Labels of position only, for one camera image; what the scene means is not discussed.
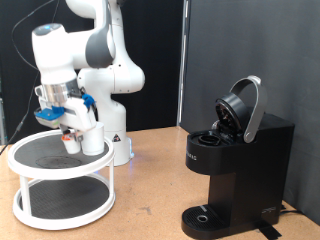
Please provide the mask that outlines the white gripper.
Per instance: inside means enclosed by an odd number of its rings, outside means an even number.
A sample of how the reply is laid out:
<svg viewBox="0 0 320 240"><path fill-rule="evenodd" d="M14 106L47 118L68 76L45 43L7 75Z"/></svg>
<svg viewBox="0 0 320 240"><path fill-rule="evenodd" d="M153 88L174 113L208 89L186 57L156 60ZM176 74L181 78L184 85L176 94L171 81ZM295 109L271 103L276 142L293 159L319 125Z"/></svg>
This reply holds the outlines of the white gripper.
<svg viewBox="0 0 320 240"><path fill-rule="evenodd" d="M92 109L88 109L84 100L80 98L69 98L63 105L64 114L60 117L62 125L79 130L75 132L76 141L82 142L83 132L89 131L96 126L96 119ZM71 132L66 130L62 133L62 141L71 140Z"/></svg>

